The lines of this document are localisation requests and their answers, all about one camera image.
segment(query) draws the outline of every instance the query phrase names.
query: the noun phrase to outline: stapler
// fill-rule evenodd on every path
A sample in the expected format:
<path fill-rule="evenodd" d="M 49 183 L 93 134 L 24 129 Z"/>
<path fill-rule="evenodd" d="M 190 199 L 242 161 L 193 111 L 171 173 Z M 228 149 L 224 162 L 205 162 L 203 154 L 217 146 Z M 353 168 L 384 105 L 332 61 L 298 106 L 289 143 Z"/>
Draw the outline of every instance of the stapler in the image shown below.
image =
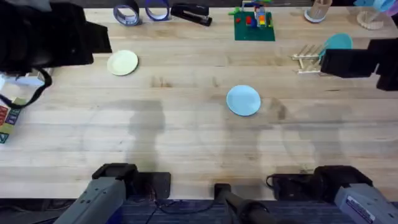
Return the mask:
<path fill-rule="evenodd" d="M 211 17 L 208 17 L 208 6 L 201 6 L 193 3 L 174 3 L 170 13 L 173 16 L 196 22 L 203 26 L 210 26 L 213 20 Z"/>

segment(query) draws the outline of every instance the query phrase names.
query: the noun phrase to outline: wooden table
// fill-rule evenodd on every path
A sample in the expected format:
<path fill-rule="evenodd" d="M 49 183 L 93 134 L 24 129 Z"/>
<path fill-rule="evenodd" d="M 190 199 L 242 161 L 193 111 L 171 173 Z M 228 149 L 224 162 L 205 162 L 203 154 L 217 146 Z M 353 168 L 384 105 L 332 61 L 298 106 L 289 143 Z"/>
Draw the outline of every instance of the wooden table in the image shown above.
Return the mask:
<path fill-rule="evenodd" d="M 272 199 L 269 174 L 347 164 L 398 200 L 398 92 L 376 89 L 377 76 L 297 75 L 289 58 L 338 32 L 356 48 L 397 37 L 392 21 L 369 31 L 355 22 L 358 8 L 331 8 L 321 24 L 302 8 L 270 10 L 276 42 L 234 41 L 232 9 L 211 9 L 211 27 L 150 22 L 141 9 L 144 25 L 130 28 L 110 9 L 87 9 L 89 21 L 109 28 L 113 50 L 135 51 L 139 67 L 114 76 L 106 54 L 56 69 L 0 147 L 0 197 L 78 197 L 102 164 L 128 162 L 171 172 L 172 198 L 210 198 L 214 183 L 229 182 L 242 197 Z M 235 85 L 260 93 L 256 115 L 226 107 Z"/>

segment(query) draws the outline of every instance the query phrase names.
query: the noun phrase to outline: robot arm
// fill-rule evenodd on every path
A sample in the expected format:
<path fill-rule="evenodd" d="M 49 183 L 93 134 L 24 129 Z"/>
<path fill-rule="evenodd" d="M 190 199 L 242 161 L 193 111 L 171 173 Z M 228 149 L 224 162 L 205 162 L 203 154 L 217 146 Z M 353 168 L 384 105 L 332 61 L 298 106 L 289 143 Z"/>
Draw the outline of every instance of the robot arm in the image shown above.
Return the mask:
<path fill-rule="evenodd" d="M 170 195 L 168 172 L 138 172 L 134 164 L 105 164 L 92 176 L 86 190 L 55 224 L 105 224 L 121 218 L 119 208 L 128 197 L 146 198 L 153 187 L 157 198 Z"/>
<path fill-rule="evenodd" d="M 398 223 L 398 209 L 351 166 L 321 166 L 313 174 L 274 174 L 277 200 L 334 203 L 358 224 Z"/>

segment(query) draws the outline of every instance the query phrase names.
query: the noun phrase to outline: white object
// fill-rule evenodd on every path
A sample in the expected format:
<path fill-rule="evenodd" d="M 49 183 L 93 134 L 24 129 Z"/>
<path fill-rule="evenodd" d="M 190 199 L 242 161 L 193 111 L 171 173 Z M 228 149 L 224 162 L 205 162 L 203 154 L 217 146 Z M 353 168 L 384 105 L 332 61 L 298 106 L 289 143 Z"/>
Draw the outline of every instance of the white object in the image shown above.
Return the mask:
<path fill-rule="evenodd" d="M 45 68 L 44 69 L 49 75 L 52 75 L 53 68 Z M 9 77 L 4 73 L 0 73 L 0 90 L 4 86 L 5 83 L 12 83 L 15 85 L 27 85 L 27 86 L 42 86 L 44 85 L 44 78 L 42 74 L 33 69 L 32 72 L 27 73 L 25 76 L 16 77 Z"/>
<path fill-rule="evenodd" d="M 312 74 L 312 73 L 320 73 L 320 52 L 325 49 L 324 45 L 319 45 L 315 47 L 312 45 L 308 47 L 305 45 L 301 51 L 297 54 L 292 55 L 292 60 L 298 60 L 298 64 L 300 65 L 300 69 L 297 71 L 297 74 Z"/>
<path fill-rule="evenodd" d="M 233 87 L 226 95 L 226 104 L 235 114 L 250 116 L 260 109 L 261 98 L 251 86 L 238 85 Z"/>
<path fill-rule="evenodd" d="M 379 15 L 379 12 L 371 13 L 368 11 L 362 11 L 356 17 L 358 23 L 365 29 L 368 30 L 378 30 L 384 26 L 383 21 L 375 21 L 376 17 Z"/>
<path fill-rule="evenodd" d="M 320 18 L 320 19 L 313 19 L 313 18 L 311 18 L 311 17 L 308 15 L 309 10 L 310 10 L 310 9 L 307 9 L 307 10 L 304 12 L 304 17 L 305 17 L 308 21 L 310 21 L 310 22 L 319 23 L 319 22 L 322 22 L 322 21 L 326 18 L 326 15 L 325 15 L 325 16 L 323 16 L 323 17 Z"/>
<path fill-rule="evenodd" d="M 138 57 L 129 50 L 120 50 L 108 59 L 107 68 L 113 75 L 127 75 L 138 66 Z"/>

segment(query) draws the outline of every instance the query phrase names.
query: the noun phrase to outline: black cable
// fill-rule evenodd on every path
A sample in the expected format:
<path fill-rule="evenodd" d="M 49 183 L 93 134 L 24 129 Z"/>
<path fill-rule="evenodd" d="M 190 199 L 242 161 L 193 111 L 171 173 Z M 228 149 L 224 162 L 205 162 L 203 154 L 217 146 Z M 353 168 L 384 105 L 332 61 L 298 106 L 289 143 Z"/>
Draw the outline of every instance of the black cable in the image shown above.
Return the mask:
<path fill-rule="evenodd" d="M 148 224 L 149 221 L 151 220 L 151 218 L 154 216 L 154 213 L 157 211 L 157 206 L 155 207 L 155 210 L 151 213 L 151 215 L 149 215 L 147 221 L 145 222 L 145 224 Z"/>
<path fill-rule="evenodd" d="M 274 189 L 274 186 L 272 186 L 271 184 L 268 183 L 268 180 L 269 180 L 270 178 L 274 178 L 274 175 L 272 174 L 272 175 L 267 176 L 267 178 L 266 178 L 266 185 L 267 185 L 267 187 L 269 187 L 270 189 L 273 190 L 273 189 Z"/>
<path fill-rule="evenodd" d="M 197 213 L 202 213 L 202 212 L 207 212 L 208 210 L 212 209 L 214 204 L 216 203 L 215 200 L 213 200 L 209 206 L 207 206 L 206 208 L 203 209 L 199 209 L 196 211 L 188 211 L 188 212 L 170 212 L 170 211 L 166 211 L 164 210 L 164 208 L 162 208 L 161 204 L 158 201 L 155 201 L 156 207 L 162 211 L 164 214 L 168 214 L 168 215 L 192 215 L 192 214 L 197 214 Z"/>
<path fill-rule="evenodd" d="M 42 224 L 42 223 L 49 222 L 49 221 L 52 221 L 52 220 L 55 221 L 57 218 L 59 218 L 59 217 L 48 218 L 46 220 L 38 221 L 38 222 L 35 222 L 35 223 L 31 223 L 31 224 Z"/>

